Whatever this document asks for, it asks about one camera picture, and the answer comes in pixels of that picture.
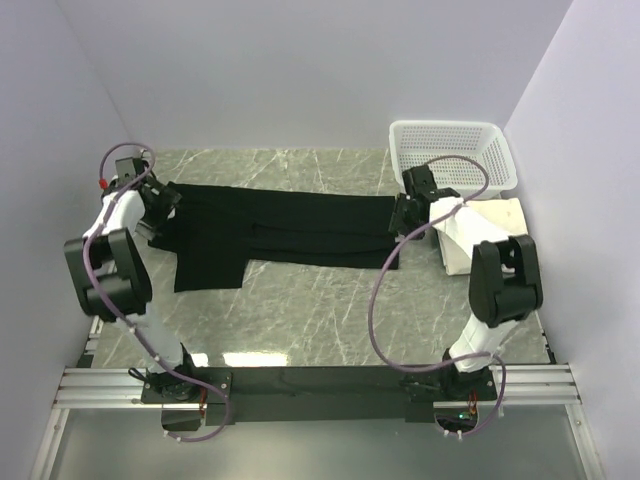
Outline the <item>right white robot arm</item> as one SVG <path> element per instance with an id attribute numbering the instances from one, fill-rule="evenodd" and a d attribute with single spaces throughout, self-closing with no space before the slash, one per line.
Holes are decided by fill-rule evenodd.
<path id="1" fill-rule="evenodd" d="M 460 399 L 480 384 L 508 334 L 543 301 L 534 240 L 514 235 L 465 203 L 454 189 L 439 188 L 427 165 L 402 174 L 389 229 L 407 235 L 430 223 L 470 260 L 470 318 L 443 358 L 457 361 L 439 372 L 439 387 Z"/>

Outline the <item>black t shirt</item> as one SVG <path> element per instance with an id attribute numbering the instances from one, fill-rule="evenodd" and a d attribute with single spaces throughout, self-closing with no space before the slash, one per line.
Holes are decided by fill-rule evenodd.
<path id="1" fill-rule="evenodd" d="M 149 245 L 176 255 L 176 292 L 239 289 L 252 260 L 379 269 L 396 246 L 391 196 L 174 188 L 175 214 Z"/>

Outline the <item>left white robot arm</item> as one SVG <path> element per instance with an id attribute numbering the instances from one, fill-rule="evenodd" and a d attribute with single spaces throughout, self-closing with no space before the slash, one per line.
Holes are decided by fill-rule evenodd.
<path id="1" fill-rule="evenodd" d="M 141 350 L 152 386 L 164 384 L 176 401 L 193 399 L 200 388 L 191 356 L 162 325 L 152 307 L 152 283 L 136 247 L 138 232 L 152 240 L 180 200 L 172 188 L 149 173 L 131 189 L 120 191 L 150 169 L 142 156 L 115 162 L 116 176 L 101 182 L 102 208 L 91 227 L 64 244 L 64 256 L 85 314 L 116 324 Z"/>

